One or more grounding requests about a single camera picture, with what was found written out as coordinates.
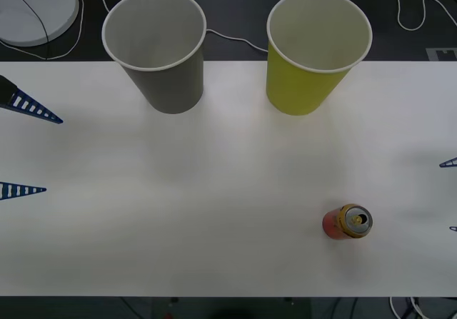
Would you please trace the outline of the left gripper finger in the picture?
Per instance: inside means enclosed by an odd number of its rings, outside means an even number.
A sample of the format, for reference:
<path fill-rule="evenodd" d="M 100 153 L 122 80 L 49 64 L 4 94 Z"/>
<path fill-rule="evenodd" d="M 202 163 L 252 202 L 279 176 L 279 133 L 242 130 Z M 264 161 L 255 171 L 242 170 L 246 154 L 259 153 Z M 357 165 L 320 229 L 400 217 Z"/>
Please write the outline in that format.
<path fill-rule="evenodd" d="M 30 196 L 38 193 L 43 193 L 47 191 L 44 187 L 38 186 L 28 186 L 16 183 L 7 183 L 1 182 L 1 191 L 0 191 L 0 199 L 8 200 L 12 198 L 19 198 L 24 196 Z"/>
<path fill-rule="evenodd" d="M 64 122 L 55 113 L 27 93 L 24 93 L 15 83 L 4 76 L 1 76 L 1 107 L 56 124 Z"/>

